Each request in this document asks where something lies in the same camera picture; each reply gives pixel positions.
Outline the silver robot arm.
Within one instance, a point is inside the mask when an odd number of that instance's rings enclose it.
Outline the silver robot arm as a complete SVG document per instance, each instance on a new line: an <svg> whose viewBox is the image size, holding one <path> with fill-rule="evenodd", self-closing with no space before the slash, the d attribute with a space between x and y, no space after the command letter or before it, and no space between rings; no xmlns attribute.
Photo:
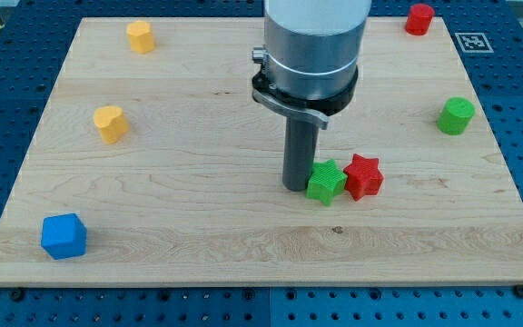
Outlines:
<svg viewBox="0 0 523 327"><path fill-rule="evenodd" d="M321 100L350 84L371 0L266 0L265 71L290 96Z"/></svg>

